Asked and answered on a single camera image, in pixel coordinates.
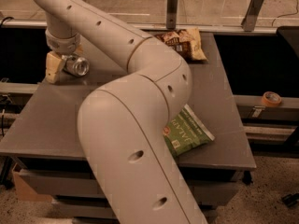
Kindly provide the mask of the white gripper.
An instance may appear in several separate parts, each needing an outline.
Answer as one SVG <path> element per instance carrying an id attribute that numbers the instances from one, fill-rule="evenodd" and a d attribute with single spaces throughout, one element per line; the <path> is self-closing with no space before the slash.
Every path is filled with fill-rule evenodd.
<path id="1" fill-rule="evenodd" d="M 68 55 L 75 52 L 77 55 L 84 53 L 80 44 L 80 34 L 75 34 L 69 38 L 58 38 L 46 30 L 46 41 L 48 47 L 53 50 L 46 57 L 46 80 L 50 84 L 55 84 L 60 79 L 60 74 L 65 66 L 65 60 L 58 55 Z"/>

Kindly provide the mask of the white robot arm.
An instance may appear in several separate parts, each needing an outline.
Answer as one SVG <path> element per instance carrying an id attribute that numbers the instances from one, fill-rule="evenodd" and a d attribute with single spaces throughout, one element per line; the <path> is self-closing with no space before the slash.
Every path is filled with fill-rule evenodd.
<path id="1" fill-rule="evenodd" d="M 127 73 L 90 93 L 78 111 L 79 141 L 120 224 L 207 224 L 163 137 L 189 100 L 188 64 L 82 0 L 34 1 Z"/>

